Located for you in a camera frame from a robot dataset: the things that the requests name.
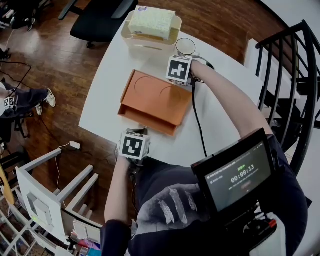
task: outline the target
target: sneaker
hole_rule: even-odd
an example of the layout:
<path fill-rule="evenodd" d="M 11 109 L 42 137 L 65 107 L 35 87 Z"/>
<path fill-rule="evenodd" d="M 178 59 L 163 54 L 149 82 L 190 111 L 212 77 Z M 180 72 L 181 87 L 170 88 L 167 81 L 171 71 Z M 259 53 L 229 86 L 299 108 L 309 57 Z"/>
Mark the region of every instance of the sneaker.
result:
<path fill-rule="evenodd" d="M 32 30 L 32 27 L 34 26 L 35 22 L 36 22 L 36 19 L 35 19 L 35 18 L 32 18 L 32 19 L 31 19 L 31 23 L 30 23 L 30 25 L 28 26 L 28 32 L 29 32 L 30 30 Z"/>
<path fill-rule="evenodd" d="M 41 102 L 38 103 L 38 105 L 35 106 L 36 112 L 38 114 L 38 116 L 42 115 L 42 104 Z"/>
<path fill-rule="evenodd" d="M 53 108 L 56 106 L 56 97 L 50 89 L 48 89 L 48 96 L 45 98 L 45 101 Z"/>

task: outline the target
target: black metal railing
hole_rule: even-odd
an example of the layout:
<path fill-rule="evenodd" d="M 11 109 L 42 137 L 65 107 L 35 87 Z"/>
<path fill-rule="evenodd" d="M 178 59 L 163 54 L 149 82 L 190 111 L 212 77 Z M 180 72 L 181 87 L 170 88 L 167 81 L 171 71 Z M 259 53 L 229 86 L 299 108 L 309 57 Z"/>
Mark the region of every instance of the black metal railing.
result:
<path fill-rule="evenodd" d="M 297 35 L 302 32 L 304 42 Z M 306 52 L 306 59 L 301 57 L 298 44 Z M 256 45 L 259 49 L 259 58 L 256 68 L 256 76 L 259 76 L 264 48 L 268 51 L 266 74 L 263 88 L 260 94 L 259 109 L 264 105 L 271 108 L 267 121 L 284 151 L 287 151 L 298 140 L 296 150 L 292 157 L 290 167 L 298 175 L 305 159 L 310 143 L 315 120 L 320 115 L 320 111 L 315 115 L 315 108 L 318 97 L 318 75 L 320 70 L 317 67 L 315 48 L 320 54 L 320 44 L 314 33 L 303 20 L 301 23 L 281 31 Z M 274 95 L 268 91 L 272 57 L 278 60 L 278 74 Z M 303 74 L 300 70 L 300 63 L 307 71 Z M 291 74 L 291 89 L 289 99 L 279 99 L 283 68 Z M 301 112 L 295 100 L 295 93 L 307 96 L 303 111 Z"/>

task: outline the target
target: timer display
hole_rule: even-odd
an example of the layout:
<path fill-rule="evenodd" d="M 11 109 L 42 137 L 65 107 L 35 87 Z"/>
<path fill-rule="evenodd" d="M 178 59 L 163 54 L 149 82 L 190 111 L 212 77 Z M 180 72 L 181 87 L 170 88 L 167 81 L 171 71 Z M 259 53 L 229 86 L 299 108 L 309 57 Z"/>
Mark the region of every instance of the timer display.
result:
<path fill-rule="evenodd" d="M 208 174 L 206 182 L 219 212 L 250 193 L 270 175 L 266 148 L 261 142 Z"/>

